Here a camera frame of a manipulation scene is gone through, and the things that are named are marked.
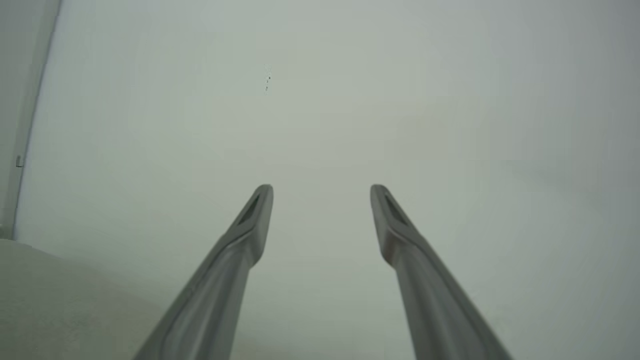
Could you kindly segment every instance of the wall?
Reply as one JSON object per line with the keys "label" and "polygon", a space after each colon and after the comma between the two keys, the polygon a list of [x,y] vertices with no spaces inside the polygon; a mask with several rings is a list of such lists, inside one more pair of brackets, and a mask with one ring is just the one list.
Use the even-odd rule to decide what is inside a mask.
{"label": "wall", "polygon": [[40,76],[60,0],[0,2],[0,237],[11,236]]}
{"label": "wall", "polygon": [[167,306],[271,183],[233,358],[411,359],[369,208],[383,183],[514,358],[638,358],[638,15],[65,1],[18,240]]}

